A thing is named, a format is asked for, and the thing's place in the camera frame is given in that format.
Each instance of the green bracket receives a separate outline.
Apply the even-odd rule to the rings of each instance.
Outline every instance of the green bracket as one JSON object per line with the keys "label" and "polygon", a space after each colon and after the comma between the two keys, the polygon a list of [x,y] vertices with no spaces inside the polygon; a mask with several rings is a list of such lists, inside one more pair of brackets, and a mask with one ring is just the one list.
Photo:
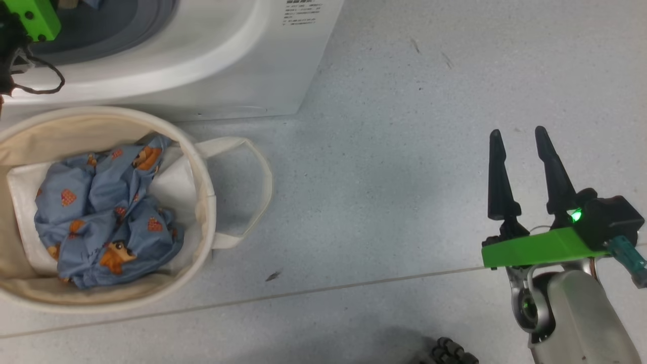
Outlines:
{"label": "green bracket", "polygon": [[607,251],[590,250],[572,227],[506,240],[481,249],[487,268],[568,262],[607,254]]}
{"label": "green bracket", "polygon": [[56,39],[61,21],[50,0],[2,0],[11,13],[20,17],[27,35],[34,41]]}

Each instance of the blue patterned cloth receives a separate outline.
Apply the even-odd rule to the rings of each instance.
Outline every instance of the blue patterned cloth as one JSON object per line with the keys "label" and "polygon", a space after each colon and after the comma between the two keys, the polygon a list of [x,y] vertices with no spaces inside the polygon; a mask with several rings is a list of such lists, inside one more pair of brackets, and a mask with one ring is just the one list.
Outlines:
{"label": "blue patterned cloth", "polygon": [[184,231],[146,190],[170,140],[54,163],[36,196],[36,230],[58,275],[81,289],[131,282],[169,262]]}

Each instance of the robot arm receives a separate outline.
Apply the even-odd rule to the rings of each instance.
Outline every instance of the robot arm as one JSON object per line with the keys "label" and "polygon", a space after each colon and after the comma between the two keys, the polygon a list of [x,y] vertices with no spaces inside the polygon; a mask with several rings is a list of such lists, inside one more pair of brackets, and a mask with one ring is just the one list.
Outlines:
{"label": "robot arm", "polygon": [[[592,188],[571,184],[545,128],[535,130],[544,162],[551,230],[530,235],[518,221],[505,171],[498,130],[490,135],[488,217],[503,220],[500,234],[487,238],[486,267],[504,267],[512,291],[512,311],[529,333],[537,364],[637,364],[640,357],[597,279],[595,262],[613,256],[638,288],[647,287],[645,259],[635,250],[642,216],[622,196],[598,198]],[[534,276],[537,268],[560,267]]]}

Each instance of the gray speckled floor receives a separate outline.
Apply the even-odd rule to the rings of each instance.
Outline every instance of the gray speckled floor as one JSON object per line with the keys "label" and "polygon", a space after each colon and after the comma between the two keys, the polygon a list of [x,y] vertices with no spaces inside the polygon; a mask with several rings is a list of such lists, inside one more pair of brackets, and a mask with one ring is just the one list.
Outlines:
{"label": "gray speckled floor", "polygon": [[[150,307],[65,316],[0,302],[0,361],[397,363],[424,334],[483,363],[530,363],[500,271],[337,286],[480,266],[498,228],[494,128],[527,227],[550,221],[539,124],[576,188],[647,211],[645,19],[640,0],[347,0],[297,115],[181,124],[267,154],[276,197],[249,239]],[[239,152],[210,169],[219,227],[237,229],[257,197],[253,162]],[[601,271],[647,360],[647,293],[612,261]]]}

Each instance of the fabric laundry basket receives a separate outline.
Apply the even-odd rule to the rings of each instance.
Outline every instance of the fabric laundry basket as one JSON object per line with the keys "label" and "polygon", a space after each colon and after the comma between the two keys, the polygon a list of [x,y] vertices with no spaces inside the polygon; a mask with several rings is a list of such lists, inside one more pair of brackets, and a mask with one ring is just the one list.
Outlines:
{"label": "fabric laundry basket", "polygon": [[[152,273],[129,284],[80,290],[44,275],[32,267],[23,248],[7,176],[12,169],[58,161],[88,151],[108,150],[134,143],[150,133],[160,133],[177,142],[173,173],[162,173],[160,183],[186,186],[173,196],[159,198],[171,209],[175,202],[190,203],[187,236],[178,254],[186,263],[169,271]],[[249,148],[263,170],[261,202],[241,235],[215,231],[215,193],[204,160],[239,146]],[[248,140],[223,137],[192,143],[174,125],[135,110],[111,107],[63,109],[32,117],[0,132],[0,296],[26,306],[66,313],[125,310],[149,304],[177,290],[200,270],[212,249],[236,246],[254,228],[267,209],[273,191],[272,172],[262,153]]]}

